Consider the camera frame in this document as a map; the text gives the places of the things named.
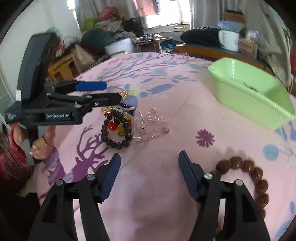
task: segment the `brown wooden bead bracelet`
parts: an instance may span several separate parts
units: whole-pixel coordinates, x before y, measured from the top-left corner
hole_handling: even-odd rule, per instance
[[[229,170],[241,168],[243,172],[249,173],[252,178],[257,197],[255,203],[260,209],[260,214],[263,218],[266,216],[265,207],[269,202],[269,196],[266,193],[268,189],[268,182],[263,177],[263,170],[260,167],[256,167],[252,160],[244,160],[239,156],[234,156],[230,160],[223,159],[216,165],[216,170],[210,172],[213,176],[221,180],[221,175],[226,174]]]

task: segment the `red patterned fabric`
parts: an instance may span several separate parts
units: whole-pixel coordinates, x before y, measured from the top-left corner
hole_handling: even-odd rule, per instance
[[[23,150],[15,143],[13,128],[9,131],[7,142],[0,152],[0,180],[9,185],[14,191],[22,188],[32,173],[32,167],[26,164],[26,156]]]

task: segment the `green plastic basket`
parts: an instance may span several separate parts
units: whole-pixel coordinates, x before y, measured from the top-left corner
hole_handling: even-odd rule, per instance
[[[296,119],[289,93],[269,73],[232,58],[217,60],[208,70],[217,100],[258,125],[275,130]]]

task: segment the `pink bedsheet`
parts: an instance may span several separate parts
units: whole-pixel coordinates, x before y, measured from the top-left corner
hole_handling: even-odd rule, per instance
[[[265,222],[272,241],[278,240],[296,213],[296,122],[268,131],[221,105],[210,92],[210,64],[187,56],[135,53],[115,57],[80,75],[79,80],[106,81],[108,92],[128,90],[125,102],[143,113],[157,108],[170,132],[115,150],[101,140],[105,117],[100,108],[87,114],[81,125],[58,126],[54,151],[34,171],[40,202],[57,179],[79,181],[118,152],[121,169],[110,197],[99,204],[110,240],[187,241],[197,205],[179,170],[179,152],[185,150],[205,172],[213,170],[219,160],[238,155],[253,159],[264,170],[270,196]],[[87,143],[89,138],[95,140],[92,145]],[[250,177],[241,170],[230,170],[222,177],[228,182],[235,179],[243,180],[254,194]],[[83,241],[77,200],[74,209],[79,241]],[[223,211],[221,202],[221,223]]]

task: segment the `white mug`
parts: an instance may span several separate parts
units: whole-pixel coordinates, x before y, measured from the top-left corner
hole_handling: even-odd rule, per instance
[[[227,30],[219,30],[218,38],[221,48],[234,52],[239,51],[239,33]]]

